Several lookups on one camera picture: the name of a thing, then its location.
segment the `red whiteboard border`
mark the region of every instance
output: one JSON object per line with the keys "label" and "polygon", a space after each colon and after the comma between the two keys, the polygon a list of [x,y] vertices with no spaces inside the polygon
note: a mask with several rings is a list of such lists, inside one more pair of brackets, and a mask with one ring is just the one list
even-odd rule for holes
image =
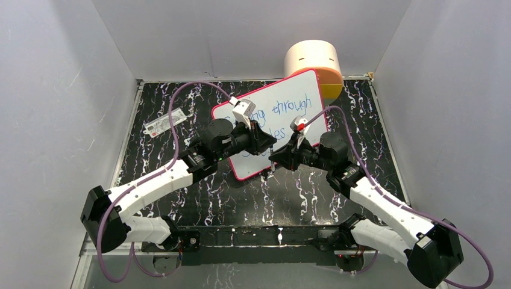
{"label": "red whiteboard border", "polygon": [[[282,82],[282,81],[287,80],[287,79],[289,79],[289,78],[293,78],[293,77],[295,77],[295,76],[297,76],[297,75],[300,75],[300,74],[302,74],[302,73],[306,73],[306,72],[311,71],[311,70],[312,70],[312,71],[314,71],[314,74],[316,75],[316,82],[318,83],[318,90],[319,90],[319,98],[320,98],[320,100],[321,100],[321,107],[323,107],[323,108],[324,108],[324,107],[325,107],[325,104],[323,103],[323,96],[321,95],[321,86],[319,85],[319,77],[318,77],[318,73],[317,73],[316,69],[313,69],[313,68],[311,68],[311,69],[307,69],[307,70],[304,70],[304,71],[300,71],[300,73],[293,74],[293,75],[288,76],[288,77],[286,77],[286,78],[284,78],[284,79],[281,79],[281,80],[279,80],[279,81],[276,81],[276,82],[270,83],[270,84],[265,85],[265,86],[263,86],[263,87],[261,87],[261,88],[259,88],[259,89],[253,90],[253,91],[251,91],[251,92],[249,92],[249,93],[245,93],[244,95],[239,96],[237,99],[244,98],[245,96],[249,96],[249,95],[251,95],[251,94],[252,94],[252,93],[254,93],[254,92],[258,92],[259,90],[262,90],[262,89],[268,88],[268,87],[270,87],[270,86],[272,86],[272,85],[275,85],[275,84],[277,84],[277,83],[279,83],[279,82]],[[217,108],[219,108],[219,107],[221,107],[221,106],[223,106],[223,105],[227,105],[227,104],[228,104],[228,105],[230,105],[228,101],[223,102],[223,103],[221,103],[221,104],[217,104],[217,105],[215,105],[215,107],[213,107],[213,109],[211,110],[211,116],[212,116],[212,118],[213,118],[213,119],[215,119],[215,115],[213,114],[213,113],[215,112],[215,109],[217,109]],[[325,114],[323,114],[323,117],[325,118],[325,128],[326,128],[326,129],[327,129],[327,131],[328,131],[328,125],[327,125],[327,122],[328,122],[328,121],[327,121],[327,116],[326,116]],[[231,162],[231,158],[229,158],[229,163],[231,164],[231,167],[233,168],[234,177],[235,177],[238,181],[244,181],[244,180],[246,180],[246,179],[252,178],[253,176],[257,175],[258,173],[262,172],[263,170],[265,170],[265,169],[269,169],[269,168],[271,167],[271,166],[268,166],[268,167],[264,168],[263,170],[260,170],[260,171],[258,171],[258,172],[253,173],[252,175],[247,176],[246,178],[240,179],[240,178],[238,178],[238,175],[237,175],[237,173],[236,173],[236,170],[234,169],[233,163]]]}

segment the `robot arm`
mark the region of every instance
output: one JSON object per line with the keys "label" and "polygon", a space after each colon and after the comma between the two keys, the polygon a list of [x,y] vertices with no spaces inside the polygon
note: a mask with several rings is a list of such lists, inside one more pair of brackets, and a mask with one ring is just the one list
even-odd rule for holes
{"label": "robot arm", "polygon": [[[349,148],[340,134],[325,132],[319,146],[312,147],[304,139],[303,125],[297,123],[295,119],[291,124],[294,133],[289,142],[274,151],[269,159],[288,170],[296,170],[300,164],[305,164],[327,171],[326,179],[334,190],[364,206],[388,225],[378,226],[355,214],[327,238],[327,245],[342,243],[372,247],[406,264],[414,277],[430,288],[437,287],[463,262],[458,235],[403,210],[401,207],[406,204],[386,190],[380,188],[383,195],[378,193],[363,170],[348,160]],[[384,196],[401,206],[390,203]]]}
{"label": "robot arm", "polygon": [[168,193],[215,173],[218,162],[228,157],[242,151],[258,155],[273,146],[277,140],[263,132],[257,121],[248,118],[254,107],[248,100],[236,102],[233,108],[238,121],[236,126],[233,128],[226,119],[212,121],[201,135],[190,141],[187,149],[178,154],[171,168],[166,164],[129,184],[107,191],[101,186],[93,188],[87,196],[81,221],[94,245],[97,244],[99,222],[107,208],[128,188],[153,177],[140,187],[135,187],[117,203],[107,220],[101,241],[102,251],[109,252],[127,241],[151,242],[165,249],[173,248],[181,241],[183,249],[197,249],[200,237],[197,231],[179,230],[166,216],[147,218],[133,215]]}

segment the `yellow object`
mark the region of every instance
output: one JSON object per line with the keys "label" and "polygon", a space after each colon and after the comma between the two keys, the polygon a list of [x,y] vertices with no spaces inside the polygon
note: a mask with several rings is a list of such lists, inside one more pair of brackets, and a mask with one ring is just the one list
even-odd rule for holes
{"label": "yellow object", "polygon": [[343,87],[335,47],[322,40],[305,40],[293,45],[284,59],[284,77],[315,69],[323,98],[337,98]]}

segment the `whiteboard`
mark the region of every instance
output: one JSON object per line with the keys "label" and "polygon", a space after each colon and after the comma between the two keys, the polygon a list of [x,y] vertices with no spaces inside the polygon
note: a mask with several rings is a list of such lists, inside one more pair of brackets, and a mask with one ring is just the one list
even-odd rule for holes
{"label": "whiteboard", "polygon": [[[289,125],[296,116],[309,120],[323,110],[318,77],[313,69],[274,82],[238,97],[240,98],[247,98],[255,103],[252,119],[258,121],[262,130],[277,139],[274,150],[289,141],[293,133]],[[212,116],[214,119],[228,119],[234,124],[232,110],[233,106],[225,102],[212,109]],[[307,140],[311,145],[316,145],[326,131],[327,120],[325,117],[319,117],[310,125]],[[259,156],[243,151],[230,157],[229,162],[236,179],[242,181],[270,167],[269,155],[268,149]]]}

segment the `black marble table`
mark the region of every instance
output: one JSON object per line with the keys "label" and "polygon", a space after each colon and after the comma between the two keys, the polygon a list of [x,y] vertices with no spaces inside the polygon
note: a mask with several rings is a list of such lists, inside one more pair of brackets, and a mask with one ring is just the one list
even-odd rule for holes
{"label": "black marble table", "polygon": [[[234,96],[269,83],[216,82]],[[180,85],[173,82],[144,85],[118,185],[139,178],[171,160],[174,146],[170,131],[151,138],[143,133],[143,125],[167,113],[170,96]],[[187,119],[177,125],[181,148],[212,121],[211,109],[223,100],[217,91],[205,85],[185,89],[177,97],[174,107],[181,108],[187,115]],[[387,191],[404,200],[369,82],[345,81],[344,91],[332,104],[340,106],[346,113],[355,146],[369,171]],[[341,119],[337,111],[328,112],[328,128],[345,137]],[[318,169],[300,166],[296,172],[290,172],[279,168],[275,173],[263,172],[238,181],[228,161],[221,162],[214,175],[169,193],[141,213],[151,217],[170,216],[180,226],[333,225],[353,213],[362,213],[375,220],[370,212],[331,189],[325,180],[325,172]]]}

